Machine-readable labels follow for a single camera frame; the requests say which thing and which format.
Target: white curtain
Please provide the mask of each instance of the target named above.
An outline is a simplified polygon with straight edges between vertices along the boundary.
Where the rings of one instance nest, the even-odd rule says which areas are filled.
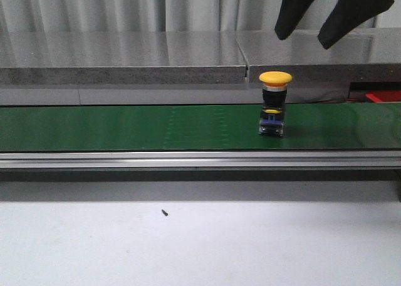
[[[320,29],[336,1],[316,0],[298,28]],[[280,5],[281,0],[0,0],[0,30],[273,30]]]

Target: conveyor belt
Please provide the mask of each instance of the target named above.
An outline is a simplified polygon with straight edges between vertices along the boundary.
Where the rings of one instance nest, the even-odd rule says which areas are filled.
[[[0,167],[401,165],[401,103],[288,105],[284,138],[258,135],[259,110],[3,107]]]

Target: yellow mushroom button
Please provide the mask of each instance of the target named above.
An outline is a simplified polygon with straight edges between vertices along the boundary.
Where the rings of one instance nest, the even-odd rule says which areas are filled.
[[[270,87],[284,86],[286,83],[292,81],[293,77],[282,71],[267,71],[259,76],[259,79]]]

